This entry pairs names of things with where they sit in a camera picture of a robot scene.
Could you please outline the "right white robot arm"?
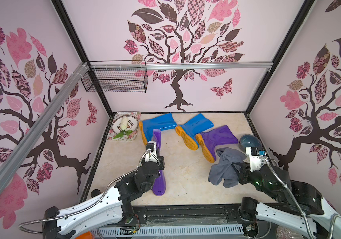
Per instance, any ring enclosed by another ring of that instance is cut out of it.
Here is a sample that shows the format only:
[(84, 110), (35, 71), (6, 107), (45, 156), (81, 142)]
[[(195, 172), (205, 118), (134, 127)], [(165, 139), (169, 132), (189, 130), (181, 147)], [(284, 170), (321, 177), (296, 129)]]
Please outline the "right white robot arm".
[(251, 171), (249, 163), (232, 163), (242, 185), (250, 183), (275, 202), (243, 197), (238, 216), (244, 221), (266, 221), (292, 229), (306, 238), (341, 239), (341, 215), (312, 185), (290, 179), (289, 173), (264, 164)]

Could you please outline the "purple boot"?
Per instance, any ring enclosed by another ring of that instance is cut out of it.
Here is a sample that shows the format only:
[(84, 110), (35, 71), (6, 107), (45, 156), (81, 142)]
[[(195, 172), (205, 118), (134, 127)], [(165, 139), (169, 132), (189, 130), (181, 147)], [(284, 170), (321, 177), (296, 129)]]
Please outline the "purple boot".
[(208, 162), (216, 161), (215, 148), (220, 145), (238, 144), (239, 140), (227, 125), (220, 126), (209, 132), (201, 132), (195, 136), (202, 147), (202, 153)]
[(159, 170), (158, 170), (158, 177), (154, 181), (154, 185), (152, 188), (152, 192), (156, 196), (162, 196), (166, 192), (166, 179), (164, 176), (164, 158), (160, 155), (161, 151), (161, 131), (159, 129), (154, 129), (152, 131), (152, 141), (156, 143), (156, 153), (157, 153), (157, 159), (159, 160)]

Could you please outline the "grey cloth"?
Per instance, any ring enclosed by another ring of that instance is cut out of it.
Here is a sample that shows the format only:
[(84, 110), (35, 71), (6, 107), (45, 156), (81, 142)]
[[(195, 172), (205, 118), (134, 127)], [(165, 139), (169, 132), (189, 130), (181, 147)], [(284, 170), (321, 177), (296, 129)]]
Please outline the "grey cloth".
[(219, 185), (223, 181), (224, 188), (231, 188), (236, 186), (238, 182), (238, 176), (236, 174), (238, 165), (232, 167), (233, 163), (243, 163), (247, 158), (243, 152), (229, 148), (219, 148), (216, 150), (216, 154), (219, 156), (219, 161), (214, 164), (208, 175), (208, 182), (212, 185)]

